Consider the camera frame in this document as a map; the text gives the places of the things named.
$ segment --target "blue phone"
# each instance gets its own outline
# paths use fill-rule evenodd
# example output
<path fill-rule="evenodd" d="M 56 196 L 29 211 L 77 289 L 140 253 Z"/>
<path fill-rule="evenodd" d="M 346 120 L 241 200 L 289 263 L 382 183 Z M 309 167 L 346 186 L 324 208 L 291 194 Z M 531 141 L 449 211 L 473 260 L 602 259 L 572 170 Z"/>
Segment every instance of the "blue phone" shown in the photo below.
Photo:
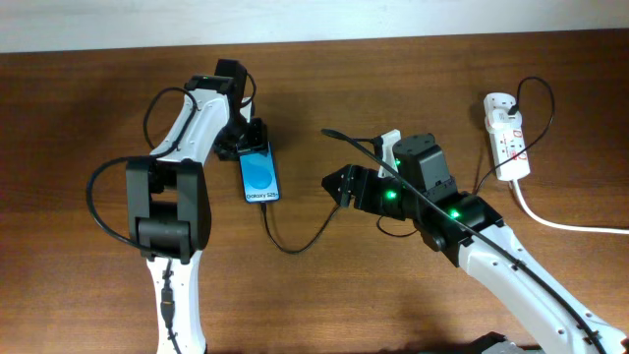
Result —
<path fill-rule="evenodd" d="M 265 151 L 240 156 L 240 170 L 247 203 L 279 201 L 279 184 L 275 173 L 275 161 L 271 143 Z"/>

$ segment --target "white wall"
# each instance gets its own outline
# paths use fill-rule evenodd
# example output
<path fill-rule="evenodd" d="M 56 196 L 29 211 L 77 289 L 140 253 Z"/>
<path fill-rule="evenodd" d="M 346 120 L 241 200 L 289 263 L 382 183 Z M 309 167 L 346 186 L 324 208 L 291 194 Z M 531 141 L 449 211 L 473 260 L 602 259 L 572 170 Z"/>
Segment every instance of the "white wall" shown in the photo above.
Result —
<path fill-rule="evenodd" d="M 0 0 L 0 52 L 627 27 L 628 0 Z"/>

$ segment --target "electrical socket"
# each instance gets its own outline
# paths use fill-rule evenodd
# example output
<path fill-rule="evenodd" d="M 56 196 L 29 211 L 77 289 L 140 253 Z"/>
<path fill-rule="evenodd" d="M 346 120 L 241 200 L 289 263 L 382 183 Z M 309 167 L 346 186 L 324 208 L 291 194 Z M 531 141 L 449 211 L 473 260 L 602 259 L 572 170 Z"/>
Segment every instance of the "electrical socket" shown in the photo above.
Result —
<path fill-rule="evenodd" d="M 494 166 L 512 158 L 526 146 L 522 133 L 522 114 L 508 114 L 514 104 L 515 98 L 508 93 L 490 93 L 484 100 L 485 126 L 489 132 Z M 529 173 L 531 167 L 526 152 L 496 169 L 500 181 L 520 179 Z"/>

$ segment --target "brown wooden floor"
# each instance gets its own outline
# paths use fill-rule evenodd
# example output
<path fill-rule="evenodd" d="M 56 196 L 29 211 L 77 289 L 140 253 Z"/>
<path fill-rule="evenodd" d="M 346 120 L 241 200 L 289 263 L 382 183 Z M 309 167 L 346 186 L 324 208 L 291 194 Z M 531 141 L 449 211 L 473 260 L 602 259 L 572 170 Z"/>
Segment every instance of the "brown wooden floor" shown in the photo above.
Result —
<path fill-rule="evenodd" d="M 469 191 L 489 168 L 484 96 L 515 93 L 528 75 L 547 79 L 557 100 L 555 124 L 531 151 L 533 173 L 522 183 L 531 208 L 559 222 L 627 226 L 628 43 L 628 30 L 609 30 L 2 55 L 0 352 L 155 351 L 148 270 L 90 218 L 86 181 L 107 159 L 147 153 L 142 117 L 151 98 L 211 73 L 218 58 L 240 59 L 256 77 L 257 113 L 276 147 L 283 192 L 272 220 L 282 241 L 299 247 L 333 206 L 321 178 L 346 163 L 374 167 L 319 129 L 433 133 Z M 180 101 L 160 104 L 150 124 L 155 139 Z M 542 87 L 524 88 L 522 109 L 530 142 L 547 119 Z M 492 330 L 534 343 L 421 237 L 384 236 L 374 215 L 346 209 L 309 252 L 286 256 L 267 240 L 258 207 L 244 202 L 238 164 L 213 158 L 205 173 L 213 227 L 200 310 L 210 351 L 421 349 Z M 96 187 L 102 216 L 121 231 L 124 181 L 119 167 Z M 493 176 L 482 195 L 568 290 L 629 333 L 627 236 L 542 226 Z"/>

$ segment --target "black cable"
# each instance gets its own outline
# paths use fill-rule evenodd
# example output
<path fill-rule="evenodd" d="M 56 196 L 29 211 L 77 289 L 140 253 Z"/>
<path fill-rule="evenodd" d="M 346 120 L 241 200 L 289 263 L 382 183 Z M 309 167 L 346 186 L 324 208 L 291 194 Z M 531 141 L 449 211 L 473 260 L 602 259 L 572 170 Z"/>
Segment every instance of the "black cable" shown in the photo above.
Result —
<path fill-rule="evenodd" d="M 192 109 L 190 111 L 190 115 L 188 116 L 188 118 L 186 119 L 186 122 L 184 123 L 184 126 L 182 127 L 181 132 L 179 133 L 179 136 L 177 137 L 177 139 L 175 139 L 175 141 L 173 142 L 173 144 L 165 151 L 163 152 L 159 152 L 156 154 L 152 154 L 152 155 L 148 155 L 148 156 L 125 156 L 125 157 L 118 157 L 118 158 L 114 158 L 110 161 L 107 161 L 105 163 L 103 163 L 102 165 L 100 165 L 98 168 L 96 168 L 96 170 L 94 170 L 94 172 L 91 174 L 91 177 L 89 178 L 89 181 L 87 181 L 87 187 L 86 187 L 86 202 L 87 202 L 87 210 L 89 211 L 89 213 L 91 214 L 91 216 L 94 218 L 94 221 L 96 221 L 96 224 L 98 224 L 98 226 L 100 226 L 109 236 L 113 237 L 114 239 L 128 245 L 131 247 L 135 247 L 140 251 L 144 251 L 144 252 L 151 252 L 156 256 L 159 257 L 165 257 L 165 258 L 178 258 L 179 255 L 173 255 L 173 254 L 168 254 L 168 253 L 163 253 L 163 252 L 158 252 L 155 251 L 153 249 L 151 249 L 150 247 L 147 246 L 143 246 L 139 243 L 134 242 L 133 240 L 130 240 L 127 237 L 124 237 L 123 235 L 117 233 L 116 231 L 114 231 L 111 227 L 109 227 L 105 221 L 103 221 L 102 218 L 100 218 L 100 215 L 98 215 L 98 212 L 96 211 L 96 206 L 94 205 L 94 199 L 93 199 L 93 188 L 94 188 L 94 182 L 96 182 L 96 178 L 98 178 L 98 176 L 107 168 L 118 164 L 118 163 L 123 163 L 123 162 L 130 162 L 130 161 L 140 161 L 140 160 L 149 160 L 149 161 L 154 161 L 157 158 L 160 157 L 164 157 L 166 155 L 168 155 L 169 153 L 171 153 L 172 151 L 174 151 L 178 145 L 179 142 L 181 142 L 181 140 L 184 137 L 184 133 L 186 132 L 186 129 L 188 129 L 188 126 L 190 125 L 190 122 L 192 121 L 193 117 L 195 117 L 195 113 L 197 112 L 197 101 L 195 100 L 195 98 L 186 90 L 183 88 L 165 88 L 162 91 L 160 91 L 157 96 L 153 99 L 153 101 L 150 103 L 150 106 L 148 107 L 147 110 L 147 114 L 144 116 L 144 120 L 147 120 L 147 115 L 150 113 L 150 111 L 152 110 L 153 106 L 155 105 L 155 103 L 157 102 L 157 100 L 159 99 L 159 97 L 161 97 L 162 94 L 164 94 L 167 91 L 179 91 L 182 92 L 183 94 L 185 94 L 193 103 Z"/>
<path fill-rule="evenodd" d="M 475 195 L 477 195 L 479 193 L 479 191 L 481 190 L 481 188 L 485 184 L 485 180 L 487 179 L 487 177 L 489 177 L 495 170 L 500 168 L 500 166 L 504 165 L 505 163 L 507 163 L 507 162 L 509 162 L 509 161 L 511 161 L 513 159 L 516 159 L 519 155 L 521 155 L 522 153 L 527 151 L 529 148 L 532 148 L 535 144 L 538 143 L 538 141 L 540 141 L 543 138 L 543 136 L 546 135 L 546 132 L 548 132 L 548 128 L 550 128 L 550 124 L 552 123 L 552 121 L 554 119 L 554 94 L 552 93 L 552 88 L 550 87 L 550 85 L 542 78 L 527 77 L 527 78 L 522 79 L 522 81 L 520 81 L 520 84 L 518 84 L 518 93 L 517 93 L 516 98 L 515 98 L 515 104 L 509 109 L 508 114 L 509 115 L 513 115 L 513 114 L 516 114 L 520 110 L 520 90 L 522 88 L 522 84 L 525 83 L 528 80 L 538 81 L 538 82 L 542 83 L 542 85 L 544 85 L 548 89 L 548 94 L 550 95 L 550 118 L 548 119 L 548 123 L 546 124 L 546 127 L 543 128 L 543 131 L 538 136 L 538 138 L 535 139 L 532 143 L 530 143 L 527 146 L 525 146 L 522 151 L 516 153 L 515 156 L 509 158 L 508 160 L 503 161 L 502 163 L 498 163 L 493 168 L 491 168 L 491 170 L 485 175 L 485 177 L 483 177 L 483 179 L 481 180 L 479 185 L 474 189 L 474 193 L 473 194 L 475 194 Z"/>
<path fill-rule="evenodd" d="M 327 217 L 325 222 L 323 222 L 323 225 L 321 225 L 321 228 L 318 230 L 318 232 L 313 237 L 311 242 L 309 242 L 306 246 L 304 246 L 303 248 L 299 250 L 287 250 L 283 248 L 282 246 L 280 246 L 280 244 L 278 244 L 277 241 L 275 241 L 275 239 L 273 238 L 273 235 L 271 235 L 271 231 L 268 229 L 268 221 L 266 220 L 266 203 L 261 203 L 259 207 L 260 207 L 260 210 L 262 211 L 262 217 L 264 218 L 264 228 L 266 229 L 266 234 L 268 235 L 268 238 L 271 239 L 271 242 L 273 242 L 273 244 L 275 245 L 275 247 L 277 247 L 278 250 L 288 255 L 299 255 L 307 251 L 310 247 L 312 247 L 315 244 L 315 242 L 319 239 L 319 237 L 321 237 L 321 234 L 323 234 L 323 231 L 327 227 L 327 224 L 332 220 L 332 217 L 334 217 L 336 212 L 340 209 L 340 205 L 336 205 L 334 207 L 334 209 L 332 210 L 330 215 Z"/>
<path fill-rule="evenodd" d="M 249 72 L 247 72 L 247 77 L 249 78 L 249 80 L 251 80 L 252 87 L 254 87 L 254 91 L 252 92 L 252 95 L 249 97 L 249 99 L 244 101 L 241 104 L 241 107 L 246 107 L 249 103 L 253 102 L 257 93 L 257 85 L 256 85 L 256 81 L 254 80 L 254 77 L 251 74 L 249 74 Z"/>
<path fill-rule="evenodd" d="M 161 303 L 159 309 L 161 311 L 161 317 L 164 319 L 164 324 L 168 330 L 168 339 L 173 342 L 173 347 L 177 354 L 181 354 L 179 345 L 177 344 L 177 334 L 173 331 L 173 319 L 175 318 L 175 300 L 173 297 L 173 289 L 170 287 L 170 276 L 173 274 L 170 271 L 173 260 L 168 259 L 168 265 L 166 270 L 162 274 L 161 278 L 164 279 L 164 286 L 161 288 Z"/>
<path fill-rule="evenodd" d="M 461 227 L 462 229 L 468 231 L 472 235 L 478 237 L 483 242 L 488 244 L 490 247 L 495 249 L 500 255 L 502 255 L 502 257 L 507 259 L 507 261 L 513 263 L 513 265 L 516 266 L 516 268 L 519 268 L 522 271 L 524 271 L 527 275 L 529 275 L 534 280 L 535 283 L 537 283 L 543 290 L 545 290 L 548 293 L 548 295 L 550 295 L 555 301 L 557 301 L 557 303 L 559 303 L 559 305 L 561 305 L 570 314 L 570 316 L 577 322 L 577 324 L 587 334 L 588 338 L 590 338 L 590 340 L 595 345 L 595 347 L 597 348 L 599 353 L 600 354 L 606 354 L 604 348 L 600 344 L 599 338 L 597 337 L 596 334 L 594 334 L 592 332 L 592 329 L 588 326 L 588 324 L 586 324 L 586 322 L 583 321 L 583 319 L 579 316 L 579 314 L 572 308 L 572 306 L 570 306 L 570 304 L 568 304 L 568 302 L 566 300 L 564 300 L 561 297 L 561 295 L 559 295 L 552 287 L 550 287 L 550 285 L 548 285 L 545 281 L 543 281 L 543 279 L 541 279 L 537 274 L 535 274 L 534 271 L 530 270 L 526 266 L 526 264 L 524 264 L 522 261 L 518 260 L 517 258 L 511 256 L 511 254 L 509 254 L 506 250 L 502 249 L 500 246 L 495 244 L 493 241 L 489 240 L 485 235 L 483 235 L 480 232 L 474 230 L 473 228 L 471 228 L 470 226 L 464 224 L 463 222 L 461 222 L 461 221 L 459 221 L 459 220 L 457 220 L 455 218 L 452 218 L 445 210 L 441 209 L 438 205 L 436 205 L 430 199 L 428 199 L 426 196 L 424 196 L 422 193 L 420 193 L 420 191 L 418 191 L 415 188 L 415 186 L 413 186 L 404 177 L 402 177 L 399 173 L 397 173 L 397 171 L 395 171 L 395 169 L 393 169 L 387 163 L 382 161 L 382 159 L 380 159 L 377 156 L 375 156 L 371 151 L 369 151 L 368 149 L 366 149 L 363 146 L 361 146 L 358 142 L 355 142 L 352 138 L 349 138 L 348 136 L 344 135 L 343 133 L 340 133 L 340 132 L 337 132 L 337 131 L 334 131 L 334 130 L 331 130 L 331 129 L 322 129 L 321 132 L 324 135 L 326 135 L 326 136 L 328 136 L 330 138 L 334 138 L 334 139 L 345 141 L 345 142 L 351 144 L 354 148 L 357 148 L 360 152 L 364 153 L 369 158 L 371 158 L 373 161 L 377 162 L 377 164 L 379 164 L 384 169 L 389 171 L 389 173 L 391 173 L 391 175 L 393 175 L 393 177 L 397 178 L 397 180 L 400 181 L 400 183 L 402 183 L 404 185 L 404 187 L 406 187 L 407 190 L 411 191 L 416 197 L 418 197 L 420 200 L 422 200 L 424 203 L 426 203 L 426 205 L 428 205 L 429 207 L 434 209 L 434 211 L 436 211 L 437 213 L 439 213 L 442 216 L 446 217 L 451 222 L 455 223 L 457 226 Z"/>
<path fill-rule="evenodd" d="M 388 235 L 388 236 L 391 236 L 391 237 L 404 238 L 404 237 L 409 237 L 409 236 L 411 236 L 411 235 L 413 235 L 414 233 L 416 233 L 416 232 L 417 232 L 417 230 L 415 230 L 415 231 L 413 231 L 413 232 L 409 232 L 409 233 L 407 233 L 407 234 L 402 234 L 402 235 L 392 234 L 392 233 L 390 233 L 390 232 L 388 232 L 388 231 L 384 230 L 384 229 L 382 228 L 382 226 L 380 226 L 380 221 L 382 220 L 382 218 L 383 218 L 383 217 L 384 217 L 384 216 L 381 216 L 381 217 L 379 217 L 379 218 L 377 219 L 377 221 L 375 222 L 375 227 L 377 227 L 377 229 L 378 229 L 378 230 L 380 230 L 380 232 L 381 232 L 381 233 L 383 233 L 383 234 L 385 234 L 385 235 Z"/>

